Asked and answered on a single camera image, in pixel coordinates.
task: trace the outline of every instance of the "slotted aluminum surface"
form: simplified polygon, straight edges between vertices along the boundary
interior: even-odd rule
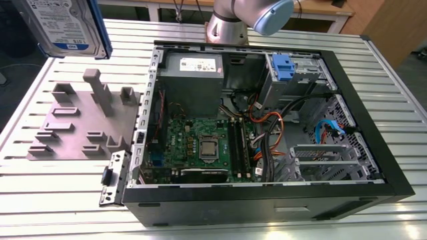
[[[0,236],[45,239],[425,239],[425,113],[373,47],[357,36],[248,32],[251,45],[332,50],[416,195],[337,221],[145,228],[125,207],[98,208],[108,160],[28,161],[26,150],[54,100],[56,83],[89,91],[85,68],[98,68],[110,91],[144,91],[153,40],[204,42],[204,26],[105,20],[109,60],[49,59],[0,135]]]

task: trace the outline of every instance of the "wd hard drive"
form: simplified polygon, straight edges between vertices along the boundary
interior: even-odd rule
[[[110,57],[113,49],[96,0],[12,2],[46,57]]]

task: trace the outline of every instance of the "ram slot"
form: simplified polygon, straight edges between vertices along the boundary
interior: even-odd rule
[[[227,132],[228,132],[231,171],[232,171],[232,175],[237,175],[239,166],[237,166],[236,134],[235,134],[235,123],[232,121],[228,122]]]
[[[245,172],[244,170],[244,160],[245,160],[245,154],[244,154],[244,148],[243,148],[243,135],[241,135],[241,124],[240,122],[235,122],[233,124],[233,130],[235,130],[235,146],[236,146],[236,155],[237,155],[237,177],[241,176],[241,173]]]
[[[247,126],[243,119],[240,119],[241,123],[241,144],[243,144],[243,170],[245,173],[248,173],[248,167],[249,167],[249,152],[248,152],[248,140],[247,140]]]

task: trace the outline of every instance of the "motherboard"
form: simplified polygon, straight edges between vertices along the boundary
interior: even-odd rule
[[[170,119],[165,151],[149,154],[152,181],[185,182],[188,176],[191,181],[252,182],[247,145],[252,132],[252,124],[241,119]]]

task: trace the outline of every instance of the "cpu socket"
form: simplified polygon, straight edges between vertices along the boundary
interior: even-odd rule
[[[199,138],[199,158],[211,164],[220,158],[219,139],[216,137]]]

